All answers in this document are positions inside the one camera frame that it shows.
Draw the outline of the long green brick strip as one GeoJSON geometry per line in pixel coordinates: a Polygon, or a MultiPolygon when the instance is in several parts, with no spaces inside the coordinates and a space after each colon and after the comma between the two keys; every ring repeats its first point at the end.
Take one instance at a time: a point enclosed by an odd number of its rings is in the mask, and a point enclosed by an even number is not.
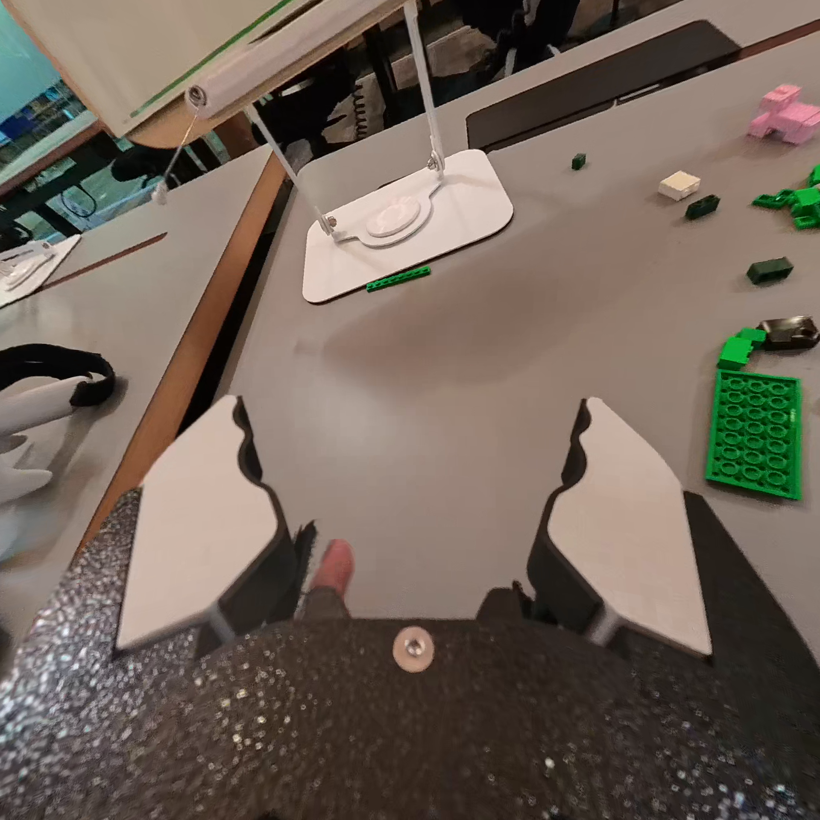
{"type": "Polygon", "coordinates": [[[381,290],[387,290],[410,281],[425,278],[431,274],[431,269],[428,265],[419,266],[404,272],[395,273],[392,275],[381,277],[380,279],[371,281],[366,284],[365,289],[367,293],[374,293],[381,290]]]}

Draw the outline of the dark green toy brick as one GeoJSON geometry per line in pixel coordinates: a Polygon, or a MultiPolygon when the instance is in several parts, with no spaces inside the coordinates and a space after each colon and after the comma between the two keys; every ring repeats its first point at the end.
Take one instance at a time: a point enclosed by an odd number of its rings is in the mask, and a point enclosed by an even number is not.
{"type": "Polygon", "coordinates": [[[784,281],[794,270],[794,264],[786,257],[755,261],[746,272],[746,277],[755,286],[768,286],[784,281]]]}

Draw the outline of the grey desk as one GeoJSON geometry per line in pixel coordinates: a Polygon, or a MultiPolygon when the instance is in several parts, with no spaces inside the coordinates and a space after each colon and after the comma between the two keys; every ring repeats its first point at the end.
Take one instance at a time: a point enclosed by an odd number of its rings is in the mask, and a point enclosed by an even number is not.
{"type": "Polygon", "coordinates": [[[468,617],[489,587],[525,580],[578,406],[597,397],[708,500],[818,658],[818,348],[752,366],[802,380],[803,499],[703,475],[725,340],[818,321],[818,232],[751,205],[818,164],[818,138],[745,135],[780,84],[818,104],[817,32],[495,150],[507,228],[420,281],[322,306],[302,299],[294,194],[224,390],[243,396],[289,524],[353,543],[354,614],[468,617]],[[676,202],[658,188],[679,170],[701,185],[676,202]],[[716,212],[684,219],[715,194],[716,212]],[[746,277],[783,257],[784,281],[746,277]]]}
{"type": "Polygon", "coordinates": [[[101,354],[111,399],[34,429],[52,481],[2,507],[2,625],[17,642],[78,549],[175,438],[284,180],[260,148],[87,232],[60,278],[2,309],[2,349],[101,354]]]}

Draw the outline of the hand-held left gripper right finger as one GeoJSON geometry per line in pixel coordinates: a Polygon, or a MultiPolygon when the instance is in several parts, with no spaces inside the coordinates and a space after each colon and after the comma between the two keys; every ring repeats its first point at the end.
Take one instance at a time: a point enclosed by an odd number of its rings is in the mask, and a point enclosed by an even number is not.
{"type": "Polygon", "coordinates": [[[580,402],[527,559],[530,615],[606,647],[630,630],[712,654],[682,485],[603,400],[580,402]]]}

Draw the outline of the large green brick plate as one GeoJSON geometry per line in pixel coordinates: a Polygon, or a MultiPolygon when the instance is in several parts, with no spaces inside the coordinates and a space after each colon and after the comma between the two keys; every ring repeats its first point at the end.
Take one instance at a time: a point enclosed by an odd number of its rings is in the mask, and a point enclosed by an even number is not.
{"type": "Polygon", "coordinates": [[[717,369],[705,480],[802,500],[802,408],[798,378],[717,369]]]}

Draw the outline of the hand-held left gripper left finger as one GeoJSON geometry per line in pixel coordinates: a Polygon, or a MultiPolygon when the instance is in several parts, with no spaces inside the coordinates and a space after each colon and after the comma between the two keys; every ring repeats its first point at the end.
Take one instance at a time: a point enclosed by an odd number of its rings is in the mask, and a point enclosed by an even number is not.
{"type": "Polygon", "coordinates": [[[140,490],[118,653],[190,627],[226,644],[292,618],[300,547],[262,479],[241,396],[213,404],[159,456],[140,490]]]}

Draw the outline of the black office chair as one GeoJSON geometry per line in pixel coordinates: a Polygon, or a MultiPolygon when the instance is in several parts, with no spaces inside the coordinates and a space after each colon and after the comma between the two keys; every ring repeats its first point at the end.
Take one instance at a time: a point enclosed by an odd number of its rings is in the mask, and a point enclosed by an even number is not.
{"type": "Polygon", "coordinates": [[[354,75],[355,64],[340,48],[297,75],[288,85],[254,103],[261,121],[282,149],[307,143],[313,158],[361,141],[378,131],[375,109],[354,75]]]}

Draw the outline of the spare hand-held gripper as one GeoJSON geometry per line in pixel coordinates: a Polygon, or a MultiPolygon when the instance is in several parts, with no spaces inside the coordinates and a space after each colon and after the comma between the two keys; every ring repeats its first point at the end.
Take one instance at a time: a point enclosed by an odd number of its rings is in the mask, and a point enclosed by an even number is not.
{"type": "Polygon", "coordinates": [[[128,379],[101,354],[47,343],[2,350],[2,565],[51,551],[93,477],[80,453],[128,379]]]}

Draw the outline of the black toy brick piece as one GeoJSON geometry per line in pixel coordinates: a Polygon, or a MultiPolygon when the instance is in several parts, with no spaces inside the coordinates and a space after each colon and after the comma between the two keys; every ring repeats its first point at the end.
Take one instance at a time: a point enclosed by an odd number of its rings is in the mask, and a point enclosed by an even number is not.
{"type": "Polygon", "coordinates": [[[819,329],[809,315],[766,320],[757,329],[765,335],[763,349],[770,352],[813,349],[819,343],[819,329]]]}

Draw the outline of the pink toy brick pig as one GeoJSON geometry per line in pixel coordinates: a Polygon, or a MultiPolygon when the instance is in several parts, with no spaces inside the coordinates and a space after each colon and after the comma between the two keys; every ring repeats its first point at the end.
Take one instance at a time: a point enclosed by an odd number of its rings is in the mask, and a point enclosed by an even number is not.
{"type": "Polygon", "coordinates": [[[762,98],[746,134],[753,138],[778,135],[780,140],[799,146],[813,138],[819,128],[819,107],[802,102],[802,87],[779,85],[762,98]]]}

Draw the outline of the bright green brick assembly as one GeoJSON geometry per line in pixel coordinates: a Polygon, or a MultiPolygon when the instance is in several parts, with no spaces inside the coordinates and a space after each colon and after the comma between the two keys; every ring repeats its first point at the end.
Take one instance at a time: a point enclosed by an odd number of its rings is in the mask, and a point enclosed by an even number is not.
{"type": "Polygon", "coordinates": [[[787,210],[797,231],[819,229],[819,165],[810,171],[806,186],[801,189],[783,189],[778,193],[764,193],[751,205],[755,208],[787,210]]]}

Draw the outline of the bright green toy brick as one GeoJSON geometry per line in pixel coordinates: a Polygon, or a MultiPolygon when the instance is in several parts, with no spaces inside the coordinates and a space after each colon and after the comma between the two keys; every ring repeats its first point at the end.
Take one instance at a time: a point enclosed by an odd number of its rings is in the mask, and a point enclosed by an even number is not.
{"type": "Polygon", "coordinates": [[[721,371],[737,372],[745,368],[753,353],[767,340],[767,333],[760,328],[744,327],[723,344],[717,360],[721,371]]]}

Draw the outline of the person's left hand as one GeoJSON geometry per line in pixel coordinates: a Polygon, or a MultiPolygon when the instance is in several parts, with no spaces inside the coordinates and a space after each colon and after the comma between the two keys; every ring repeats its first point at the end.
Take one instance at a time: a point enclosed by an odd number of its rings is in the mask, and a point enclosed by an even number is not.
{"type": "Polygon", "coordinates": [[[354,550],[345,539],[333,539],[313,575],[311,590],[331,589],[341,599],[347,593],[355,569],[354,550]]]}

